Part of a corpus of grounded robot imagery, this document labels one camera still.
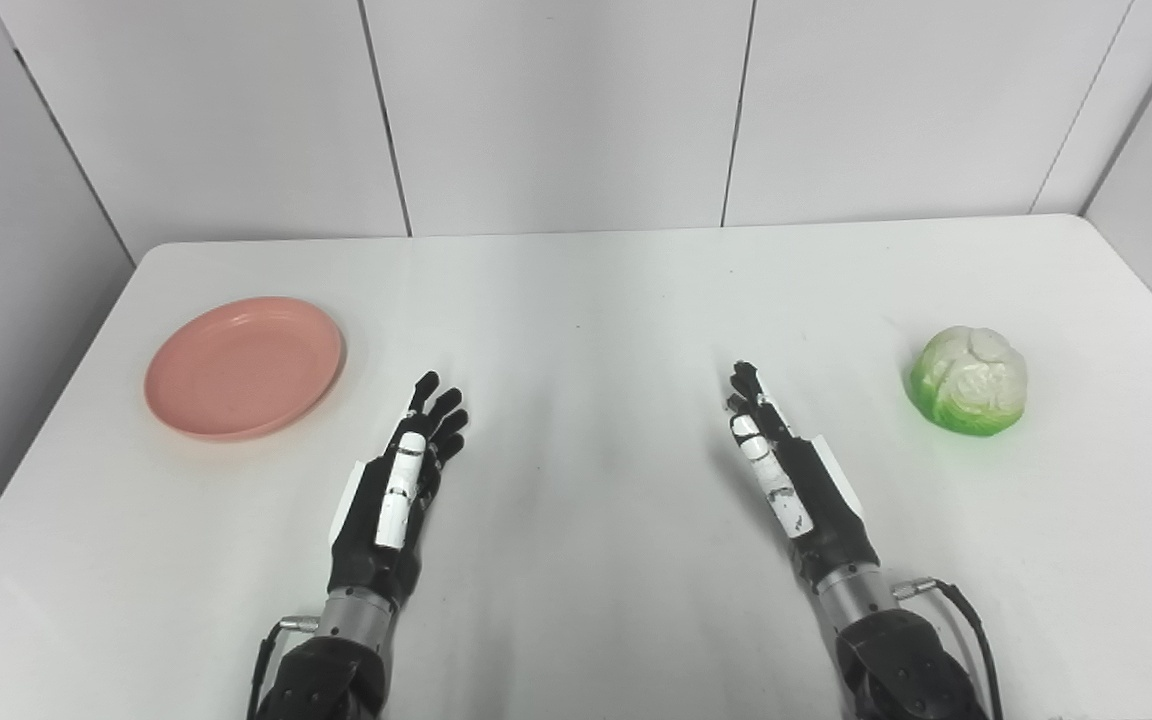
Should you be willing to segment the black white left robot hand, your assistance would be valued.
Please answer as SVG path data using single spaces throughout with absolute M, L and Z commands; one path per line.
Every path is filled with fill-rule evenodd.
M 367 591 L 402 609 L 420 577 L 420 535 L 442 486 L 445 465 L 463 446 L 461 389 L 440 392 L 426 372 L 387 447 L 366 462 L 332 543 L 329 592 Z

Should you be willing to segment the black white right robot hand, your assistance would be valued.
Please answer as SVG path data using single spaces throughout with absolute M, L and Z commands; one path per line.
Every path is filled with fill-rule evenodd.
M 818 594 L 827 579 L 878 568 L 858 493 L 826 438 L 791 429 L 753 364 L 737 361 L 730 382 L 733 441 L 790 541 L 799 578 Z

